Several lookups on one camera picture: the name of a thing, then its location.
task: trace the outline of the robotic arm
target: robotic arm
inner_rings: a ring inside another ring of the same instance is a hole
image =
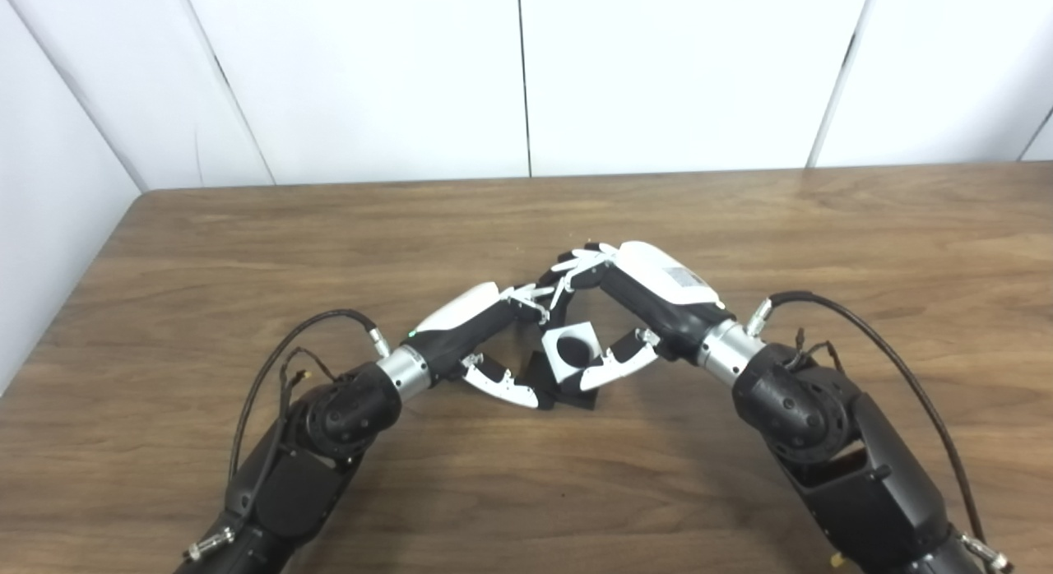
[[[869,395],[799,349],[759,338],[770,300],[742,325],[707,282],[642,242],[575,250],[539,282],[554,288],[543,297],[543,329],[561,328],[573,294],[597,286],[645,325],[560,388],[590,390],[659,356],[704,369],[731,389],[739,417],[759,432],[830,542],[867,574],[978,574],[970,553],[993,570],[1012,569],[948,521],[936,484]]]
[[[176,574],[281,572],[318,534],[365,451],[398,420],[402,404],[440,380],[463,378],[505,401],[551,408],[551,396],[516,384],[508,369],[475,353],[518,319],[547,318],[534,298],[551,291],[528,284],[498,292],[494,282],[479,284],[424,319],[390,353],[379,331],[367,325],[380,359],[296,402],[290,404],[289,396],[303,374],[283,383],[282,412],[234,473],[221,514],[185,552]]]

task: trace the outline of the silver metal joint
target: silver metal joint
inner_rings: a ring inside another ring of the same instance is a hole
[[[976,557],[980,558],[984,563],[990,566],[993,570],[998,572],[1004,572],[1009,574],[1013,571],[1013,565],[1006,557],[1006,554],[996,551],[989,547],[989,545],[980,541],[979,539],[967,535],[966,533],[958,533],[958,540],[961,545],[966,547],[966,550]]]
[[[183,556],[191,561],[199,561],[202,557],[233,542],[234,531],[230,527],[224,527],[219,533],[205,537],[196,543],[191,543],[191,547],[186,549]]]
[[[697,364],[731,387],[762,348],[764,342],[759,338],[748,335],[740,323],[727,319],[706,334]]]
[[[753,312],[753,317],[746,323],[746,335],[751,338],[755,338],[760,335],[760,331],[763,330],[764,325],[768,323],[768,318],[772,316],[772,299],[764,299],[760,301],[760,306],[757,311]]]
[[[408,345],[399,345],[390,355],[377,360],[377,367],[395,383],[403,403],[432,387],[428,362],[417,350]]]
[[[384,339],[379,329],[373,328],[370,330],[370,339],[373,340],[373,348],[377,350],[377,354],[381,358],[388,358],[392,355],[392,349],[388,345],[388,340]]]

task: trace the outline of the wood grain tabletop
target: wood grain tabletop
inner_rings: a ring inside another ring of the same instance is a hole
[[[947,420],[992,543],[1019,572],[1053,572],[1050,163],[152,192],[0,398],[0,572],[172,572],[221,507],[256,369],[300,320],[353,306],[398,341],[471,285],[627,240],[669,252],[740,317],[809,289],[871,320]],[[598,292],[575,317],[609,343],[636,324]],[[966,527],[895,369],[823,310],[780,310],[767,339],[798,325],[838,344]],[[353,324],[301,341],[336,368],[373,358]],[[484,350],[515,367],[537,347],[523,329]],[[465,383],[414,398],[291,568],[814,573],[831,553],[727,388],[661,362],[594,412]]]

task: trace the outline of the label sticker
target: label sticker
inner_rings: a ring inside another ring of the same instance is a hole
[[[709,288],[709,284],[707,284],[704,280],[695,275],[694,272],[688,270],[688,268],[684,268],[682,265],[676,265],[673,268],[662,268],[662,270],[665,271],[665,274],[669,274],[670,278],[673,278],[673,280],[676,281],[677,284],[681,286]]]

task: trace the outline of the white wall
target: white wall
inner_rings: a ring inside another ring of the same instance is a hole
[[[800,167],[863,0],[522,0],[535,175]]]
[[[138,195],[0,0],[0,391]]]
[[[818,164],[1013,161],[1053,107],[1053,0],[875,0]]]
[[[1024,161],[1053,161],[1053,123],[1049,120],[1035,136],[1031,147],[1024,154]]]
[[[191,0],[279,183],[522,177],[517,0]]]
[[[133,181],[1053,159],[1053,0],[11,1],[0,385]]]
[[[12,0],[146,189],[271,183],[185,0]]]

